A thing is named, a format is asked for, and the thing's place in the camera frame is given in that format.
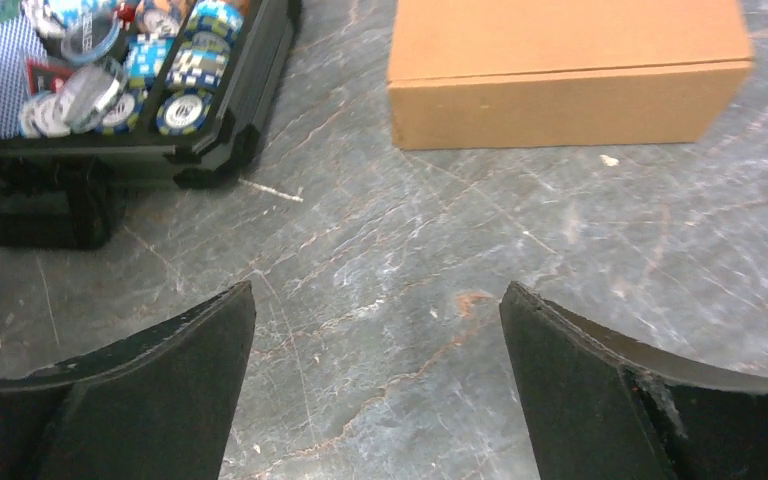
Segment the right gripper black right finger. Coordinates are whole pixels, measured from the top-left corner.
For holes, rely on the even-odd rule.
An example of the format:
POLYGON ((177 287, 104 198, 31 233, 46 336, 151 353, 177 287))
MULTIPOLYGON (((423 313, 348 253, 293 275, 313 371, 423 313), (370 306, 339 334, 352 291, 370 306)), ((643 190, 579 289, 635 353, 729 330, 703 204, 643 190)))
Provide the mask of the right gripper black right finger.
POLYGON ((768 479, 768 377, 606 328, 511 283, 501 324, 544 479, 768 479))

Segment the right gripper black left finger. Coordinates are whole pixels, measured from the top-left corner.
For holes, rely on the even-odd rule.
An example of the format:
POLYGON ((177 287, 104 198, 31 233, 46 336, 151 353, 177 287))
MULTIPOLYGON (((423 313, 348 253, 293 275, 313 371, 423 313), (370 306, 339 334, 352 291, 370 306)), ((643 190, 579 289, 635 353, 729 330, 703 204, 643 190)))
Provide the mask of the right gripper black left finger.
POLYGON ((249 282, 0 379, 0 479, 215 479, 255 331, 249 282))

